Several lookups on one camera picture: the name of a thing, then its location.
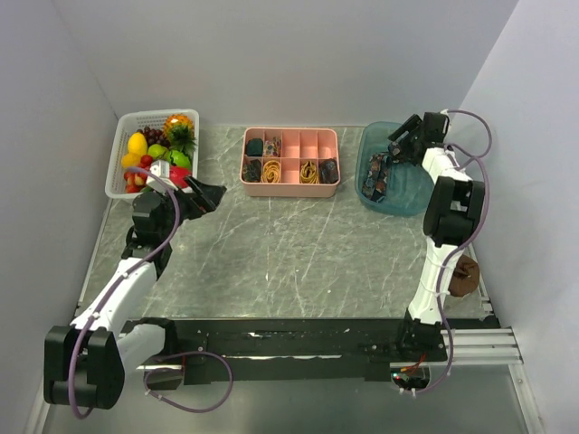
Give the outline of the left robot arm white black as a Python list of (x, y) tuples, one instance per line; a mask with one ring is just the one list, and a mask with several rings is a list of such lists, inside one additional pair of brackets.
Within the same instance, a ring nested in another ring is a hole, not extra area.
[(204, 184), (192, 176), (180, 189), (152, 175), (157, 187), (132, 203), (133, 225), (118, 267), (99, 295), (69, 325), (53, 327), (44, 340), (43, 398), (68, 405), (83, 419), (93, 409), (112, 408), (125, 379), (154, 358), (173, 361), (179, 352), (175, 323), (144, 318), (121, 333), (138, 301), (155, 286), (172, 254), (170, 241), (179, 226), (216, 210), (223, 185)]

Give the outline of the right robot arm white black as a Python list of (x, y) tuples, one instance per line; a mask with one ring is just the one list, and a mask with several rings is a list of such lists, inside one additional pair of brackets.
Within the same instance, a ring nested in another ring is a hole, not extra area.
[(427, 251), (414, 297), (395, 338), (396, 352), (405, 360), (441, 349), (445, 321), (443, 304), (463, 251), (476, 233), (486, 187), (459, 168), (455, 153), (444, 144), (449, 117), (440, 112), (411, 115), (389, 137), (395, 164), (421, 167), (433, 182), (422, 231)]

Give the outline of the dark floral patterned necktie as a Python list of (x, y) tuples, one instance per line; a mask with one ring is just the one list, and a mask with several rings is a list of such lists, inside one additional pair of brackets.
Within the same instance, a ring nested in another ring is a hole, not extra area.
[(386, 152), (372, 154), (361, 189), (366, 199), (373, 203), (380, 203), (384, 200), (393, 164), (394, 160)]

